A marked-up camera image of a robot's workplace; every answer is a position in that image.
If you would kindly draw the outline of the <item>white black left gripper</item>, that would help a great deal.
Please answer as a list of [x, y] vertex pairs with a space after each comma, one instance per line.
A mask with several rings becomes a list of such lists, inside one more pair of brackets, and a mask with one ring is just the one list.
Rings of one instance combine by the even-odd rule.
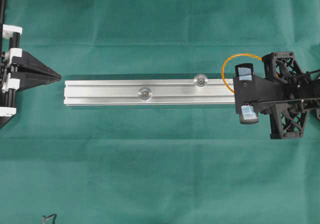
[[[41, 85], [48, 85], [61, 80], [61, 75], [43, 64], [29, 52], [19, 48], [23, 28], [15, 25], [2, 25], [2, 37], [9, 40], [9, 49], [4, 53], [4, 87], [2, 94], [9, 91], [23, 91]], [[12, 65], [19, 72], [9, 74]]]

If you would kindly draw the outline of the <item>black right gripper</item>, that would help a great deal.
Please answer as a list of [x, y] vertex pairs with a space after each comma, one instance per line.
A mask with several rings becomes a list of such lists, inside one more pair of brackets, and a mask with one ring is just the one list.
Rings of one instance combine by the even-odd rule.
[[271, 139], [301, 138], [310, 111], [320, 108], [320, 81], [304, 72], [293, 52], [272, 52], [262, 57], [264, 77], [252, 63], [235, 66], [235, 110], [244, 125], [269, 116]]

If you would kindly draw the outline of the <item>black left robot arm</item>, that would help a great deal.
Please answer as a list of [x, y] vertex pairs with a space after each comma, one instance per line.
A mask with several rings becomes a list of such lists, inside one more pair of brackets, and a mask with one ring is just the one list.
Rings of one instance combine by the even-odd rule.
[[61, 80], [61, 75], [20, 48], [23, 28], [4, 24], [6, 1], [0, 0], [0, 41], [8, 40], [8, 50], [0, 49], [0, 120], [17, 113], [17, 92]]

